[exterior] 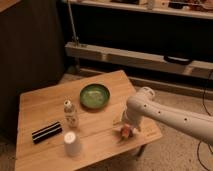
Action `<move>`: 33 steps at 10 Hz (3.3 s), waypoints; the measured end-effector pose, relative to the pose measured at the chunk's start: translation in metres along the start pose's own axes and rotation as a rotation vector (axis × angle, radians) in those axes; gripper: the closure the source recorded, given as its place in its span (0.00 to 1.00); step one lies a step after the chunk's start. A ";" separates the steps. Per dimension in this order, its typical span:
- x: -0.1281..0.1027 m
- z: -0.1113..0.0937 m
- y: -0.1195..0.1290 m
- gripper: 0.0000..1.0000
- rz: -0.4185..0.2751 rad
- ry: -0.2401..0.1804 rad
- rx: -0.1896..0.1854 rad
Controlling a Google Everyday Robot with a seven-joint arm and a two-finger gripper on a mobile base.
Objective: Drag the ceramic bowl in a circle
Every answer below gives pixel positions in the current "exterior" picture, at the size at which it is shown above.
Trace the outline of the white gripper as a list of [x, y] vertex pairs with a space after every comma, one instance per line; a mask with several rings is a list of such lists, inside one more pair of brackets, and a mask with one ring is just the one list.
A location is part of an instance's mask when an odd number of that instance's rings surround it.
[[142, 120], [141, 116], [128, 114], [127, 111], [123, 112], [122, 118], [121, 118], [121, 121], [124, 124], [130, 125], [131, 127], [137, 129], [138, 131], [141, 131], [141, 127], [140, 127], [141, 120]]

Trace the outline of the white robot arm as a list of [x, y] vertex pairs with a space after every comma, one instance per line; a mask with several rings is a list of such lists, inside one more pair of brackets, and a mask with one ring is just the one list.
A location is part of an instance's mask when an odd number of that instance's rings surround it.
[[140, 88], [127, 99], [123, 122], [138, 129], [145, 116], [213, 146], [212, 116], [162, 105], [154, 102], [154, 98], [153, 89]]

